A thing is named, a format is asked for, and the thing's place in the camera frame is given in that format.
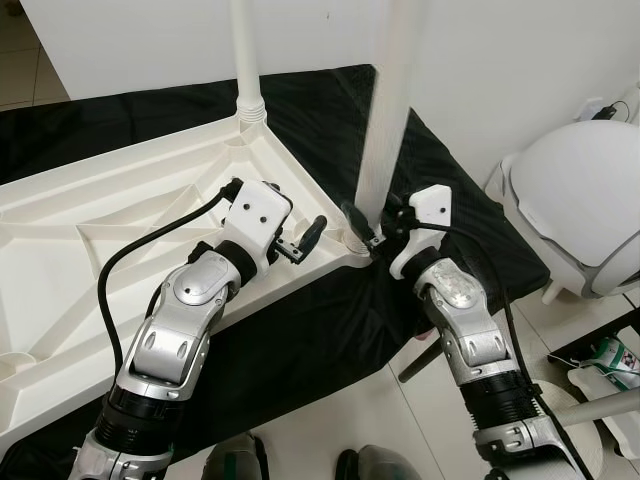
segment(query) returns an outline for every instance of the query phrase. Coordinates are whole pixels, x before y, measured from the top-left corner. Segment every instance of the white plastic base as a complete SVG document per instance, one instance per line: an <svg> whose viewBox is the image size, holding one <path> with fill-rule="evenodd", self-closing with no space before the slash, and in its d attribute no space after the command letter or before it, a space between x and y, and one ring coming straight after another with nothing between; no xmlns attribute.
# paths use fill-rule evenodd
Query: white plastic base
<svg viewBox="0 0 640 480"><path fill-rule="evenodd" d="M118 249L192 211L231 177L277 183L294 204L283 238L328 227L301 265L278 260L227 305L216 331L344 265L340 210L266 124L231 117L0 187L0 459L25 435L104 393L113 356L96 279ZM216 244L228 203L124 259L109 301L128 348L158 283L197 241Z"/></svg>
<svg viewBox="0 0 640 480"><path fill-rule="evenodd" d="M596 367L576 368L568 376L569 381L582 391L587 400L619 392ZM622 455L629 460L640 459L640 400L637 411L603 418L602 421L618 442Z"/></svg>

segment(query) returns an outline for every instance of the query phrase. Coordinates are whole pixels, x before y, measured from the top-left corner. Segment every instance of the white floor tile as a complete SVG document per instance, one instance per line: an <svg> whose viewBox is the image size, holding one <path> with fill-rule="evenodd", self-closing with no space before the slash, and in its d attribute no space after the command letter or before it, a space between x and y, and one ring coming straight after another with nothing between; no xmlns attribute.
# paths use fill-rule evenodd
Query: white floor tile
<svg viewBox="0 0 640 480"><path fill-rule="evenodd" d="M576 388L567 378L567 368L558 363L549 363L547 355L550 352L547 346L531 327L520 309L515 305L512 305L511 308L518 334L518 343L531 378L546 380L575 395ZM502 319L503 315L501 311L496 318Z"/></svg>
<svg viewBox="0 0 640 480"><path fill-rule="evenodd" d="M640 287L629 290L626 295L634 306L640 307Z"/></svg>
<svg viewBox="0 0 640 480"><path fill-rule="evenodd" d="M437 338L434 333L424 342L410 340L390 362L394 374L399 375ZM478 456L471 418L444 355L401 387L444 477L484 478L490 468Z"/></svg>
<svg viewBox="0 0 640 480"><path fill-rule="evenodd" d="M38 49L0 53L0 105L33 100L37 64Z"/></svg>
<svg viewBox="0 0 640 480"><path fill-rule="evenodd" d="M604 464L600 479L602 480L639 480L640 472L629 460L614 453L615 440L602 422L596 422L602 448L604 450Z"/></svg>
<svg viewBox="0 0 640 480"><path fill-rule="evenodd" d="M549 382L540 382L540 386L547 405L555 411L571 408L580 403L575 397ZM571 425L565 431L571 437L573 445L582 456L591 475L596 478L600 476L604 464L604 451L597 427L593 422L588 422Z"/></svg>
<svg viewBox="0 0 640 480"><path fill-rule="evenodd" d="M57 98L46 98L43 100L35 100L33 102L33 106L37 106L37 105L50 105L52 103L62 103L62 102L68 102L69 101L69 96L65 95L64 97L57 97Z"/></svg>
<svg viewBox="0 0 640 480"><path fill-rule="evenodd" d="M38 61L38 77L36 78L36 90L34 100L44 100L49 98L69 98L64 89L60 77L49 60L49 56L44 51L40 52Z"/></svg>
<svg viewBox="0 0 640 480"><path fill-rule="evenodd" d="M38 48L40 41L26 14L10 17L0 3L0 53Z"/></svg>
<svg viewBox="0 0 640 480"><path fill-rule="evenodd" d="M33 102L19 102L9 103L7 105L0 105L0 112L6 112L7 110L15 110L16 108L30 107Z"/></svg>
<svg viewBox="0 0 640 480"><path fill-rule="evenodd" d="M588 300L565 290L548 306L541 297L538 290L515 303L551 351L631 310L622 295Z"/></svg>
<svg viewBox="0 0 640 480"><path fill-rule="evenodd" d="M265 443L274 480L330 480L343 450L367 444L402 454L425 480L443 478L388 366L253 433ZM173 467L167 480L199 478L207 454Z"/></svg>
<svg viewBox="0 0 640 480"><path fill-rule="evenodd" d="M633 466L633 468L636 470L636 472L638 472L638 475L640 475L640 460L631 460L630 463Z"/></svg>
<svg viewBox="0 0 640 480"><path fill-rule="evenodd" d="M164 480L200 480L204 462L207 461L211 450L213 447L205 448L192 457L174 463L167 470Z"/></svg>

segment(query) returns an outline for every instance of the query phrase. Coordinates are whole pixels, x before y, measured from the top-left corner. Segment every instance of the gray shoe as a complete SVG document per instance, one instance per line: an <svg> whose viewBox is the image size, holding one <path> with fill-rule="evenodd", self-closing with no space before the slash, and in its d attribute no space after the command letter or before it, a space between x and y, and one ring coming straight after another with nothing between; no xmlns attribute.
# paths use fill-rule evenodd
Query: gray shoe
<svg viewBox="0 0 640 480"><path fill-rule="evenodd" d="M218 443L207 458L202 480L269 480L264 445L250 433Z"/></svg>
<svg viewBox="0 0 640 480"><path fill-rule="evenodd" d="M367 445L359 453L345 450L338 458L336 480L421 480L402 455Z"/></svg>

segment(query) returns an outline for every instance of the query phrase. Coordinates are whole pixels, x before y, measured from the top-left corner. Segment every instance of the black tripod leg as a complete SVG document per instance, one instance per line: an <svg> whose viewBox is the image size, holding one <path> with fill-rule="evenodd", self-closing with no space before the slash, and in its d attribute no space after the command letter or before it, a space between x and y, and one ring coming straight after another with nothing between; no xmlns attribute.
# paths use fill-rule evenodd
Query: black tripod leg
<svg viewBox="0 0 640 480"><path fill-rule="evenodd" d="M435 343L432 343L424 353L416 358L411 365L405 368L402 373L398 375L398 380L400 380L401 383L408 382L415 374L438 358L441 353L442 344L440 343L440 340L436 340Z"/></svg>

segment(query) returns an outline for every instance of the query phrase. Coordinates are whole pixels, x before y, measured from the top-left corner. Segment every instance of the white dome object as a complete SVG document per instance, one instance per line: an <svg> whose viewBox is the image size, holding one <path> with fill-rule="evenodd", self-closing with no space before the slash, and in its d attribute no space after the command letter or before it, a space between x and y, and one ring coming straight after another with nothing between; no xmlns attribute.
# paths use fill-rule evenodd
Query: white dome object
<svg viewBox="0 0 640 480"><path fill-rule="evenodd" d="M595 120L562 127L514 162L518 209L580 263L601 265L640 230L639 155L632 125Z"/></svg>

